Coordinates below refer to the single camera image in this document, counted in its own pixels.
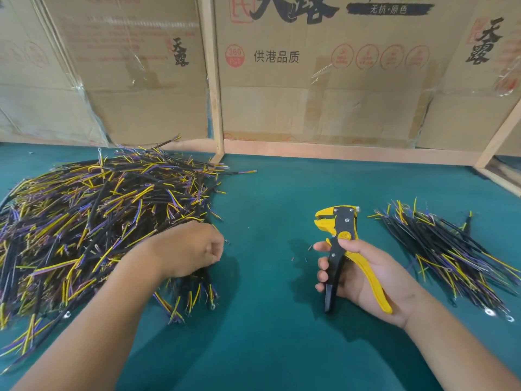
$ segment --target teal work mat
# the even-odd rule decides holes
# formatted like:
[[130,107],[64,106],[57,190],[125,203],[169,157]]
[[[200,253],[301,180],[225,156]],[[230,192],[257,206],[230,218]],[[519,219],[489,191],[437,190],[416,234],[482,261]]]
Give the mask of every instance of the teal work mat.
[[[60,161],[95,157],[96,148],[0,145],[0,196]],[[221,295],[217,309],[201,304],[185,324],[167,326],[166,315],[151,302],[120,390],[440,390],[400,329],[347,301],[335,314],[322,314],[314,287],[319,254],[307,249],[326,237],[313,223],[325,207],[360,206],[360,237],[404,266],[408,259],[398,243],[379,222],[365,218],[373,209],[393,199],[412,204],[418,197],[419,207],[454,223],[463,223],[472,210],[474,238],[521,267],[521,201],[468,168],[238,155],[224,161],[233,170],[258,172],[223,177],[226,194],[213,199],[212,209],[223,218],[216,225],[231,243],[211,270]],[[521,376],[520,298],[499,292],[515,319],[509,323],[463,299],[453,308],[435,282],[425,286]],[[25,326],[0,332],[0,344]],[[1,376],[0,389],[11,387],[36,358]],[[13,359],[0,359],[0,366]]]

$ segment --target pile of wires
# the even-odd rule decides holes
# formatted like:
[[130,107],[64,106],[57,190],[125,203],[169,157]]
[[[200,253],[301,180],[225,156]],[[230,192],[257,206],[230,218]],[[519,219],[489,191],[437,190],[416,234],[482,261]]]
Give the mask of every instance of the pile of wires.
[[[29,317],[0,356],[18,351],[16,364],[33,353],[143,239],[209,214],[220,219],[209,202],[213,192],[225,193],[218,176],[241,172],[171,155],[161,145],[120,147],[110,159],[99,150],[98,159],[23,180],[0,202],[0,328]],[[182,322],[181,308],[190,315],[203,295],[213,309],[208,269],[166,281],[154,298],[170,322]]]
[[500,261],[471,237],[472,212],[463,226],[439,218],[429,212],[393,202],[387,211],[375,210],[370,217],[381,219],[389,233],[414,256],[420,265],[420,274],[426,280],[428,271],[449,292],[456,305],[458,296],[485,310],[488,315],[509,315],[503,301],[493,287],[517,295],[513,289],[521,281],[521,272]]

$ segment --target black handle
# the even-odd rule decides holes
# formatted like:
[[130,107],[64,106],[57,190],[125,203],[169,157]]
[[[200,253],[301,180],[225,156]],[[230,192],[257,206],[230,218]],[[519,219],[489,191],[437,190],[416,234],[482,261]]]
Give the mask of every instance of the black handle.
[[336,289],[345,262],[345,249],[340,246],[338,239],[333,237],[329,242],[331,243],[331,251],[329,252],[329,267],[327,269],[328,279],[324,291],[324,313],[330,313],[335,309]]

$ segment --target black brush stroke banner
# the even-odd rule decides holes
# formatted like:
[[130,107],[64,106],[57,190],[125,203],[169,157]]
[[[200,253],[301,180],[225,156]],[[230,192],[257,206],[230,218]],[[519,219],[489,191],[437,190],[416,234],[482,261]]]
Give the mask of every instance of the black brush stroke banner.
[[434,4],[405,4],[395,2],[350,2],[346,8],[348,10],[348,13],[352,15],[421,16],[427,15],[433,7]]

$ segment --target forearm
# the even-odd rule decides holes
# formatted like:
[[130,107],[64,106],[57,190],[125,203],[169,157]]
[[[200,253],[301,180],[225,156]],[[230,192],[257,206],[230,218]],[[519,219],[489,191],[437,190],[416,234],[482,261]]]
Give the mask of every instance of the forearm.
[[158,280],[132,252],[16,389],[113,389]]
[[431,295],[422,297],[405,331],[445,391],[521,389],[516,376]]

